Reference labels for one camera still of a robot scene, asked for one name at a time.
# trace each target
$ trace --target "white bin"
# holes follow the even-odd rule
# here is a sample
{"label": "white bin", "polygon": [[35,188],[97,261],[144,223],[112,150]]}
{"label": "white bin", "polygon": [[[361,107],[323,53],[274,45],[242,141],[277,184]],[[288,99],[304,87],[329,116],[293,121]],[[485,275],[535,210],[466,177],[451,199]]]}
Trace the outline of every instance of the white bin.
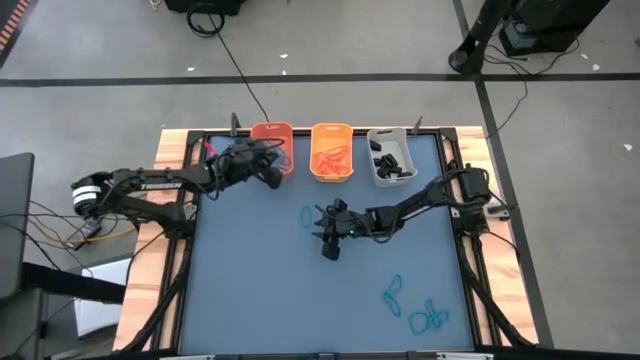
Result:
{"label": "white bin", "polygon": [[[369,163],[373,172],[373,181],[378,187],[401,186],[408,184],[418,174],[418,170],[413,167],[409,147],[407,146],[407,131],[403,128],[373,129],[367,133],[367,140],[373,140],[382,146],[381,151],[371,150],[367,141],[367,151],[369,153]],[[403,172],[410,172],[411,176],[398,178],[398,175],[391,174],[389,179],[378,176],[377,168],[373,163],[373,158],[381,158],[383,155],[391,154],[398,161],[398,166]]]}

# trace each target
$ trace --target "black speaker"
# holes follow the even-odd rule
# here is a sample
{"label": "black speaker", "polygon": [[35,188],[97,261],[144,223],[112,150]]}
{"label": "black speaker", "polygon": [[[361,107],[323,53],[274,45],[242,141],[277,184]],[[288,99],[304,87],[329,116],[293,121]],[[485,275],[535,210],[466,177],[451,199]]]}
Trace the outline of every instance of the black speaker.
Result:
{"label": "black speaker", "polygon": [[199,2],[204,2],[207,4],[211,4],[211,6],[203,6],[197,12],[205,13],[205,14],[217,14],[217,15],[229,15],[234,16],[238,15],[240,11],[240,6],[247,0],[164,0],[167,4],[167,7],[171,11],[175,12],[186,12],[189,10],[191,6],[197,4]]}
{"label": "black speaker", "polygon": [[609,0],[519,0],[504,21],[500,42],[507,55],[564,52]]}

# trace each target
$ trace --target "blue mat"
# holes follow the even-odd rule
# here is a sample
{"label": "blue mat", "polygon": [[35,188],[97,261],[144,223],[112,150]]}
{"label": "blue mat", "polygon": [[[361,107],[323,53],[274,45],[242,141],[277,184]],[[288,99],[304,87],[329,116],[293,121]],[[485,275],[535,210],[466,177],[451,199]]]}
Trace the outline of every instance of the blue mat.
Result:
{"label": "blue mat", "polygon": [[[232,139],[215,137],[222,151]],[[366,139],[354,138],[354,174],[343,184],[318,183],[309,171],[310,139],[295,139],[295,173],[280,189],[251,179],[203,199],[191,264],[180,353],[270,354],[471,349],[471,334],[447,210],[405,224],[387,244],[341,242],[340,259],[321,255],[322,241],[305,227],[336,197],[363,212],[396,204],[440,174],[433,136],[410,138],[418,176],[404,187],[377,188]],[[396,317],[383,299],[395,275]],[[409,317],[447,311],[448,319],[415,335]],[[426,327],[427,316],[414,316]]]}

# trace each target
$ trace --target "orange plastic basket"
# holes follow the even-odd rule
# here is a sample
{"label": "orange plastic basket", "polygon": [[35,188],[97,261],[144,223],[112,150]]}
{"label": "orange plastic basket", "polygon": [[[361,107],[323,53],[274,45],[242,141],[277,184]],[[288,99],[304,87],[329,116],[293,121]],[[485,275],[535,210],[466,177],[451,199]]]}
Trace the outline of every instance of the orange plastic basket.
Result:
{"label": "orange plastic basket", "polygon": [[341,183],[353,174],[353,129],[346,124],[311,128],[311,173],[320,182]]}
{"label": "orange plastic basket", "polygon": [[259,123],[251,128],[251,138],[259,139],[280,139],[284,143],[278,146],[282,153],[276,160],[277,166],[284,177],[293,175],[293,127],[285,122]]}

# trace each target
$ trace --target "wooden platform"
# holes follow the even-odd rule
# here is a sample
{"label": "wooden platform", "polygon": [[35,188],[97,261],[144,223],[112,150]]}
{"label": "wooden platform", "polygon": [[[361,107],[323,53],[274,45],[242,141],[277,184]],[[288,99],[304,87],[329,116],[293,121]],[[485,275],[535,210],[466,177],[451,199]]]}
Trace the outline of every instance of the wooden platform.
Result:
{"label": "wooden platform", "polygon": [[[458,146],[460,147],[463,162],[471,163],[474,167],[486,169],[491,176],[491,190],[500,195],[498,180],[495,176],[482,127],[457,127],[456,131],[458,133]],[[167,167],[173,169],[181,168],[188,132],[188,129],[164,130],[162,132],[154,164],[155,169],[164,169]],[[445,141],[444,144],[447,159],[452,159],[451,144],[449,141]],[[197,155],[198,154],[194,154],[194,156],[192,156],[194,161],[197,161]],[[150,193],[148,199],[158,203],[164,203],[174,201],[176,196],[177,191],[160,191]],[[489,227],[492,232],[511,240],[508,221],[503,222],[491,219],[489,220]],[[161,228],[157,224],[143,225],[140,229],[136,251],[160,232]],[[537,342],[522,273],[513,248],[489,234],[483,235],[481,240],[483,242],[485,264],[493,299],[525,338],[531,342]],[[136,256],[127,285],[120,323],[118,324],[118,331],[113,346],[114,350],[124,347],[133,339],[155,308],[158,301],[167,251],[168,240],[161,237]],[[176,250],[174,275],[182,260],[182,251],[183,244],[179,244]],[[467,246],[467,253],[471,254],[469,246]],[[473,257],[469,256],[469,259],[473,266]],[[477,297],[476,308],[478,309],[483,343],[491,344],[487,315],[484,311],[484,306]],[[168,316],[165,316],[164,329],[171,329],[174,311],[175,300],[167,310]],[[160,342],[162,348],[169,347],[170,336],[170,331],[163,331]],[[502,340],[503,344],[508,344],[504,336]]]}

